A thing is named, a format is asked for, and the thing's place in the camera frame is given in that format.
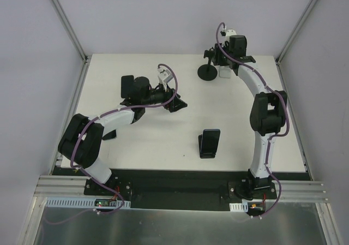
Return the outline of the black round-base clamp stand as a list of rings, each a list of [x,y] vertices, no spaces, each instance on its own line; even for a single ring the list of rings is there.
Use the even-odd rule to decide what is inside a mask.
[[[204,81],[212,81],[217,77],[218,71],[216,67],[212,65],[214,54],[215,52],[213,47],[204,51],[203,58],[208,59],[208,61],[206,64],[201,65],[197,70],[199,78]]]

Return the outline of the black folding phone stand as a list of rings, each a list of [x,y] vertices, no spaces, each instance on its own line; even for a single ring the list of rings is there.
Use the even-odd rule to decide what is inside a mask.
[[[199,156],[201,159],[214,159],[218,150],[219,138],[213,136],[198,136]]]

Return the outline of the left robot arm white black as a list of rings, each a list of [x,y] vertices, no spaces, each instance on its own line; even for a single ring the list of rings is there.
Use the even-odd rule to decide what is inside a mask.
[[[75,114],[58,144],[60,154],[97,180],[96,188],[102,195],[112,194],[117,183],[116,175],[99,157],[101,143],[115,139],[120,127],[140,120],[146,106],[159,105],[170,113],[188,106],[174,88],[161,83],[153,88],[144,76],[122,76],[121,98],[118,111],[100,118]]]

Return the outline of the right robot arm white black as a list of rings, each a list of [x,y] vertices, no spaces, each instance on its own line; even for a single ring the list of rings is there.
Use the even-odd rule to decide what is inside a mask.
[[[287,113],[287,94],[270,88],[253,57],[246,55],[247,40],[243,35],[231,35],[220,43],[216,38],[215,65],[230,68],[254,96],[250,125],[255,132],[254,156],[247,178],[234,188],[242,199],[258,198],[272,188],[272,155],[277,137],[284,137],[290,130]]]

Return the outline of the blue phone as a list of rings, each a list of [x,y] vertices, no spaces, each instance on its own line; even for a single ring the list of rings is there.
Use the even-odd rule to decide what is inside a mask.
[[[200,153],[214,156],[218,149],[220,129],[204,129],[201,137]]]

